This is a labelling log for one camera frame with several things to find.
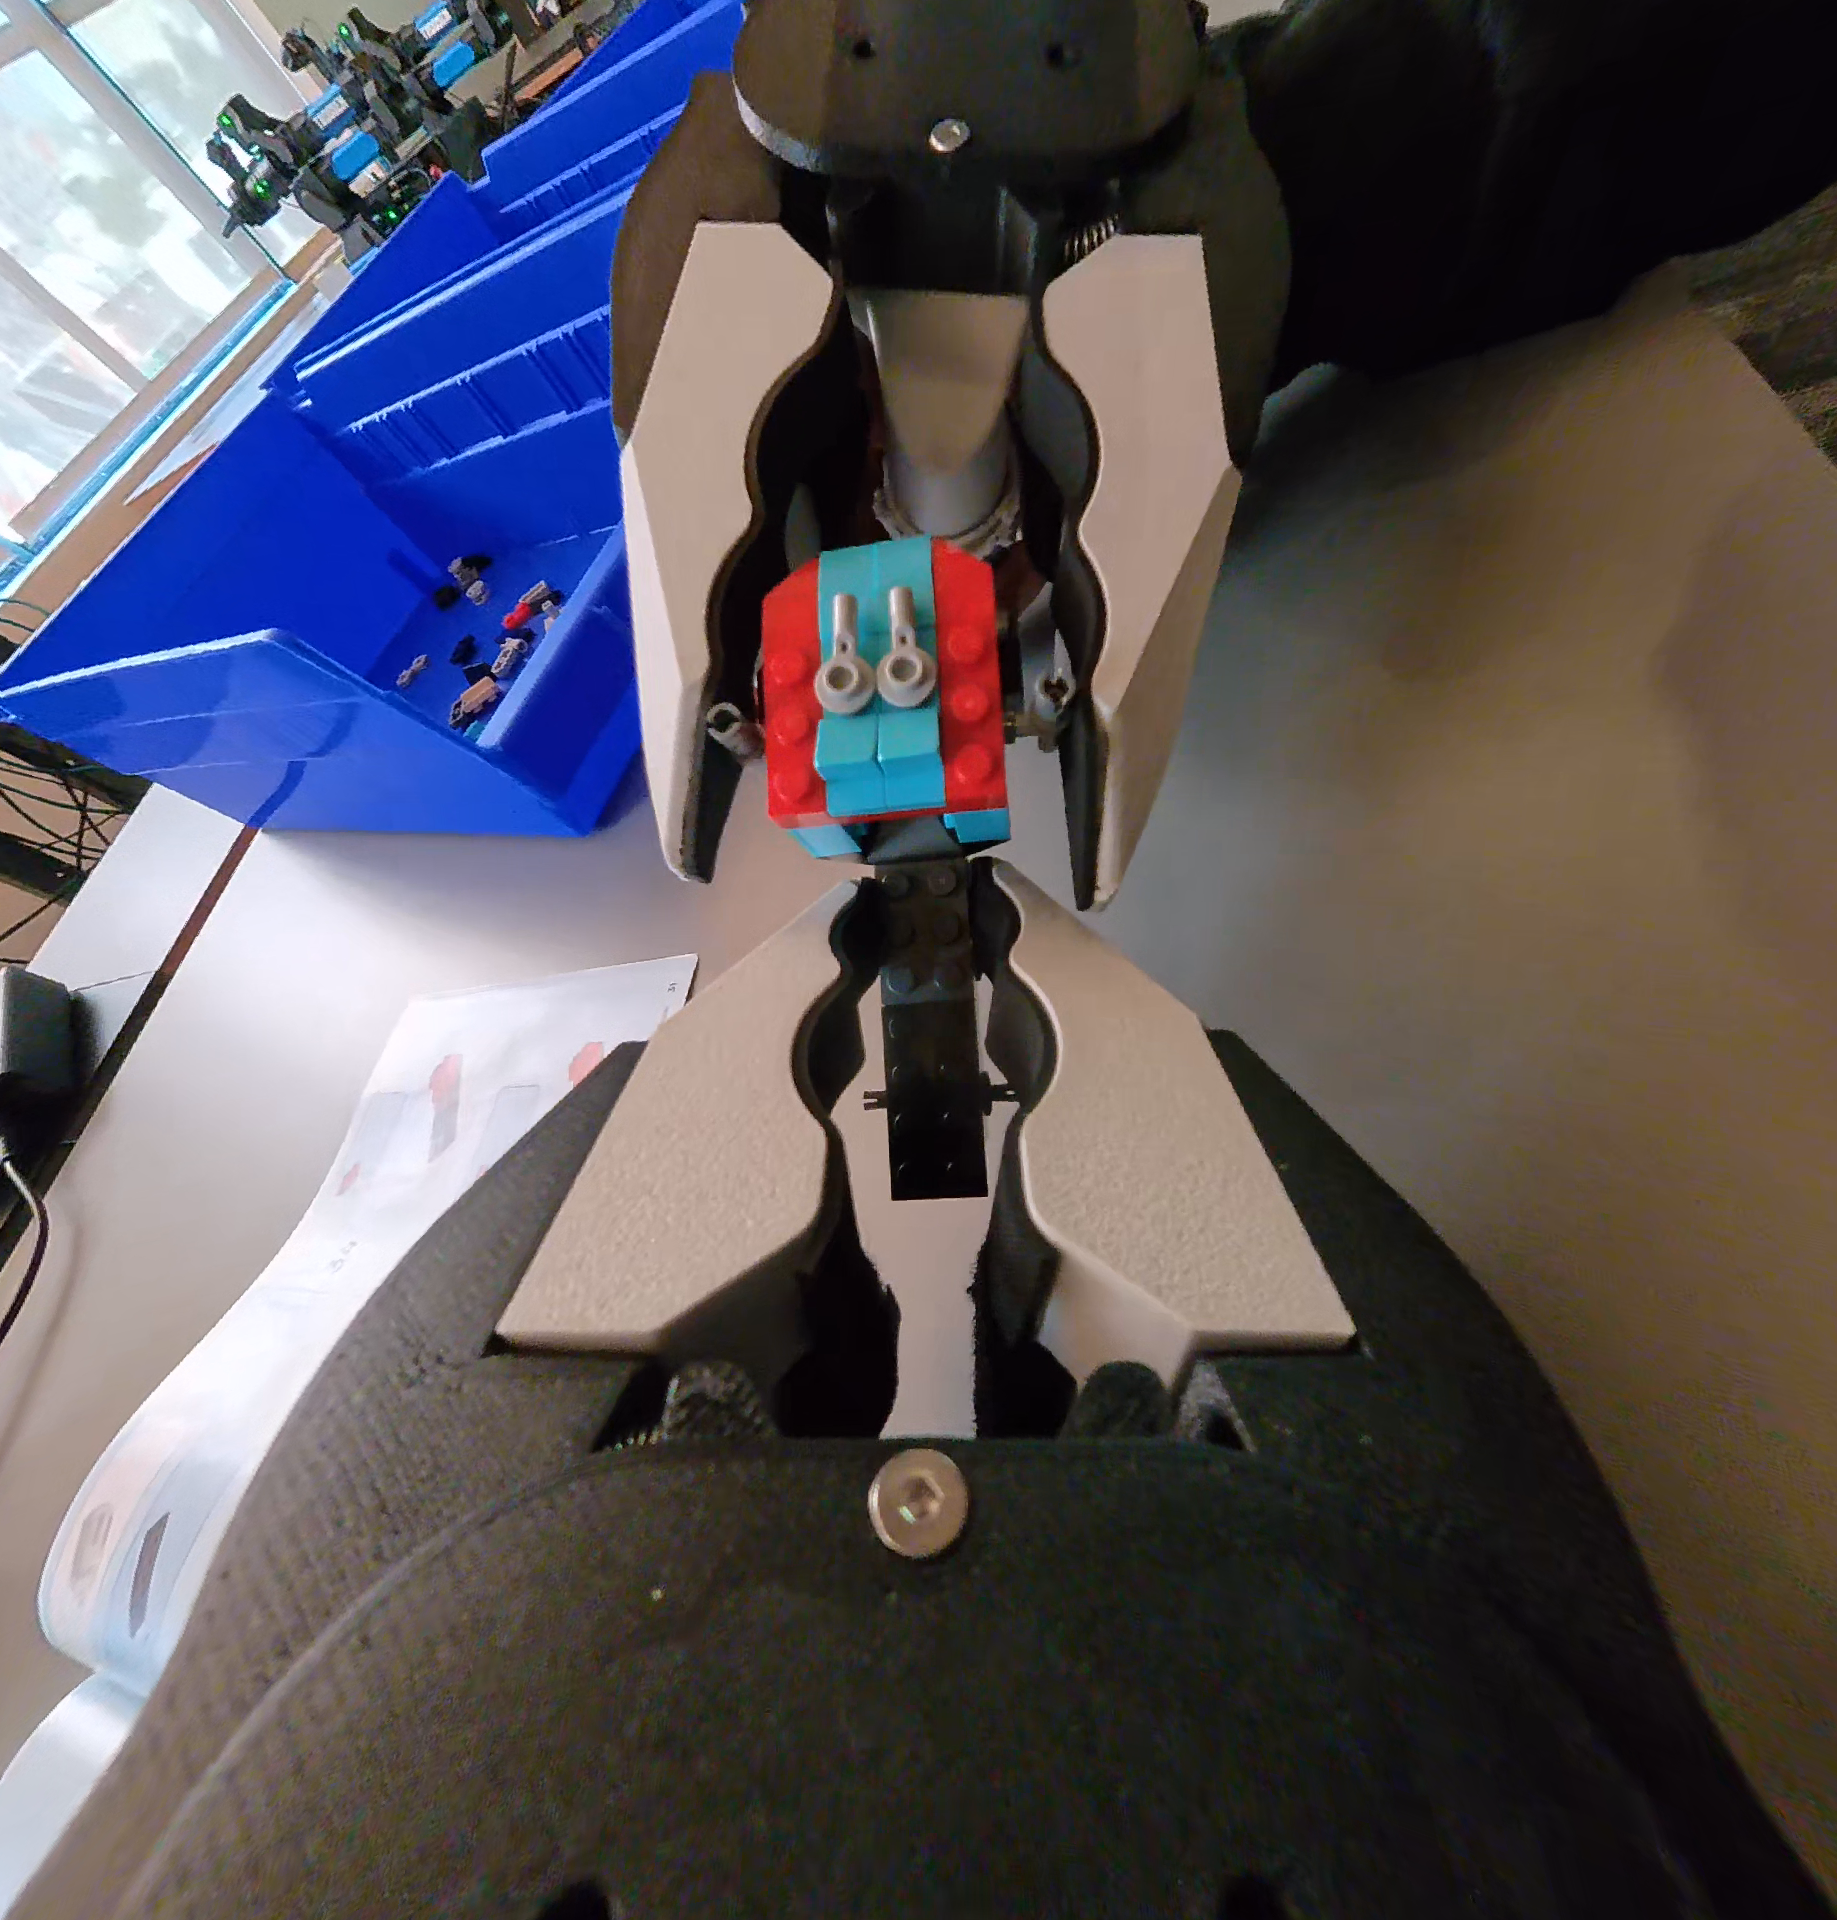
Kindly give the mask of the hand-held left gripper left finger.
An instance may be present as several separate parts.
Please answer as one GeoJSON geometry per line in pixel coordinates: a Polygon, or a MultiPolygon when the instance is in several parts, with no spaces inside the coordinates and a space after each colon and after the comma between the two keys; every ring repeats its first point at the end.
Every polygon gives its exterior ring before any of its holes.
{"type": "Polygon", "coordinates": [[[832,1110],[864,1068],[842,881],[642,1045],[500,1325],[513,1349],[796,1360],[848,1198],[832,1110]]]}

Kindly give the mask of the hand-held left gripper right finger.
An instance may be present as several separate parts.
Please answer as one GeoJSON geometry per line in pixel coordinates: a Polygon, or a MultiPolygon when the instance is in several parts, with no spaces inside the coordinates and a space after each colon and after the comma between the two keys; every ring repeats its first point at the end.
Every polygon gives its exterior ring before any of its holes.
{"type": "Polygon", "coordinates": [[[1016,1094],[972,1273],[978,1413],[1115,1362],[1338,1355],[1355,1320],[1198,1018],[1006,862],[972,878],[986,1053],[1016,1094]]]}

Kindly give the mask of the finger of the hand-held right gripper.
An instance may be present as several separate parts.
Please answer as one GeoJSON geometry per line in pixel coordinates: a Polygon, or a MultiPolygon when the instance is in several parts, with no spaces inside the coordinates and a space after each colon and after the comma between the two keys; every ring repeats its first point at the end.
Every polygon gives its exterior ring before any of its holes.
{"type": "Polygon", "coordinates": [[[618,454],[642,760],[676,876],[714,878],[741,765],[706,713],[748,704],[790,498],[853,413],[825,263],[776,223],[697,224],[618,454]]]}
{"type": "Polygon", "coordinates": [[[1075,680],[1058,754],[1091,910],[1120,890],[1166,777],[1241,489],[1200,238],[1116,234],[1054,277],[1016,419],[1058,502],[1051,619],[1075,680]]]}

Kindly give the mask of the red teal toy brick model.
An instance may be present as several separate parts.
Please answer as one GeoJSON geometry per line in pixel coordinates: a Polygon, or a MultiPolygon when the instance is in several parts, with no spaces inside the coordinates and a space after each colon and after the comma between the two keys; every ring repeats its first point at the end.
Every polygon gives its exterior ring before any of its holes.
{"type": "Polygon", "coordinates": [[[1005,754],[1050,749],[1071,700],[1051,633],[1000,609],[996,565],[945,537],[833,546],[761,606],[752,711],[714,738],[761,756],[769,820],[867,869],[859,959],[880,983],[889,1193],[987,1193],[986,1123],[1018,1100],[986,1068],[995,980],[990,854],[1011,836],[1005,754]]]}

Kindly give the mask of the person's right forearm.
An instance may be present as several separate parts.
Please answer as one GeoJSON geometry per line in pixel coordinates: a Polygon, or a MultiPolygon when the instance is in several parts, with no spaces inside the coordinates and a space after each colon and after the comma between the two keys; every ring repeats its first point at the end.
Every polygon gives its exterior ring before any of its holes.
{"type": "Polygon", "coordinates": [[[1837,183],[1837,1],[1314,1],[1214,29],[1277,180],[1269,383],[1607,310],[1837,183]]]}

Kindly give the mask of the grey desk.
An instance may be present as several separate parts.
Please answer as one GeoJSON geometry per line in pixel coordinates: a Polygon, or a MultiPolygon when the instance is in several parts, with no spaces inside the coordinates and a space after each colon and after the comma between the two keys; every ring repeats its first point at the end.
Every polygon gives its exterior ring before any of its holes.
{"type": "MultiPolygon", "coordinates": [[[[291,1235],[403,1005],[705,983],[832,882],[752,779],[710,888],[618,801],[583,840],[246,837],[157,793],[44,940],[161,996],[0,1349],[0,1774],[79,1680],[33,1614],[71,1495],[291,1235]]],[[[1507,1310],[1837,1902],[1837,470],[1670,277],[1279,397],[1098,930],[1507,1310]]]]}

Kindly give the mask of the white instruction booklet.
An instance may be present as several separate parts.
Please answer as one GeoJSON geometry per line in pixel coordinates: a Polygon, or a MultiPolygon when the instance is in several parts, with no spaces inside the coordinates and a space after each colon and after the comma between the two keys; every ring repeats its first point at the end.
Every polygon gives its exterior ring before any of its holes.
{"type": "Polygon", "coordinates": [[[0,1778],[0,1916],[154,1691],[276,1431],[408,1248],[618,1043],[685,1005],[695,954],[411,1001],[272,1263],[109,1439],[44,1558],[44,1640],[89,1675],[0,1778]]]}

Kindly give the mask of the pile of small toy bricks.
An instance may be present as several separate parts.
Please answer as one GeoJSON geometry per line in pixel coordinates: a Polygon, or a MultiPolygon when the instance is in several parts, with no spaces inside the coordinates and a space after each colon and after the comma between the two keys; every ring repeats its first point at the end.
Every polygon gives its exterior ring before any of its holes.
{"type": "Polygon", "coordinates": [[[379,683],[450,732],[476,739],[540,656],[565,605],[556,580],[518,586],[488,551],[470,549],[445,564],[407,634],[387,648],[379,683]]]}

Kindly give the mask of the empty blue plastic bin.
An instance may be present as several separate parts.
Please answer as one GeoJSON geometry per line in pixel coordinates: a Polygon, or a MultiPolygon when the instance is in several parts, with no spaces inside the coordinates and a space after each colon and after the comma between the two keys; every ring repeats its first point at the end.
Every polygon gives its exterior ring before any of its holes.
{"type": "Polygon", "coordinates": [[[730,66],[741,22],[741,1],[639,5],[487,149],[474,206],[520,226],[629,191],[682,113],[691,76],[730,66]]]}
{"type": "Polygon", "coordinates": [[[404,232],[270,387],[356,477],[403,489],[610,408],[610,269],[629,185],[472,260],[404,232]]]}

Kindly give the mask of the row of black-blue robot arms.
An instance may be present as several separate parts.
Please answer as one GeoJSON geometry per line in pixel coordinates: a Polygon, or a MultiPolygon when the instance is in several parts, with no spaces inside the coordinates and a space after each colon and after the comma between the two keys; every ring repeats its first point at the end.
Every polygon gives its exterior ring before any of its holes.
{"type": "Polygon", "coordinates": [[[565,5],[434,1],[383,27],[348,9],[317,40],[281,37],[283,66],[324,88],[289,118],[235,94],[205,141],[228,183],[224,235],[298,210],[356,263],[383,247],[438,180],[482,178],[483,151],[531,111],[518,96],[518,52],[565,5]]]}

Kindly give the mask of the blue bin holding small bricks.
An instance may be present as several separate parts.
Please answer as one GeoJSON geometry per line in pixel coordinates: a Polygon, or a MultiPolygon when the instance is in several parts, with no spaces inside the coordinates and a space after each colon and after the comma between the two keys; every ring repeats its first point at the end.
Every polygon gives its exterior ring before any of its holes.
{"type": "Polygon", "coordinates": [[[375,489],[272,397],[0,670],[0,717],[241,825],[583,836],[641,743],[610,423],[375,489]],[[470,549],[568,592],[476,739],[379,683],[470,549]]]}

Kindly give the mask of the large grid window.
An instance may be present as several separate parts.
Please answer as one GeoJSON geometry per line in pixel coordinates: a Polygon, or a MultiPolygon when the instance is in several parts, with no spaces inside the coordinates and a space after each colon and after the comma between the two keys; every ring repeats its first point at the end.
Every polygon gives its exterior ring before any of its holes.
{"type": "Polygon", "coordinates": [[[0,583],[32,568],[329,251],[296,210],[224,234],[205,157],[301,84],[311,5],[0,1],[0,583]]]}

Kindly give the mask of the black power adapter box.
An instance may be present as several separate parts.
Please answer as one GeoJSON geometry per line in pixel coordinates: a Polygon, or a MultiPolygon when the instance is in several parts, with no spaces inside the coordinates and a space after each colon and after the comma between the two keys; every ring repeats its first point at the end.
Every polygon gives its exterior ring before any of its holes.
{"type": "Polygon", "coordinates": [[[35,1171],[61,1138],[83,1076],[71,990],[28,968],[0,970],[0,1213],[15,1198],[5,1165],[35,1171]]]}

